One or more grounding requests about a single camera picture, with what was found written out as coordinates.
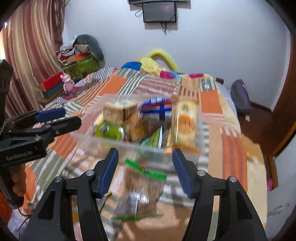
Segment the operator left hand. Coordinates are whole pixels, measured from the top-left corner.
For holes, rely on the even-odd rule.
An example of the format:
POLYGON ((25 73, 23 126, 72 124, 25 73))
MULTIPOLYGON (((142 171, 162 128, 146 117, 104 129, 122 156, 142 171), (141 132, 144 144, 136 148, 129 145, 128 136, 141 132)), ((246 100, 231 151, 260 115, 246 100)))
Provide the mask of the operator left hand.
POLYGON ((14 183, 13 192, 19 197, 22 197, 26 192, 26 165, 20 164, 9 168, 11 179, 14 183))

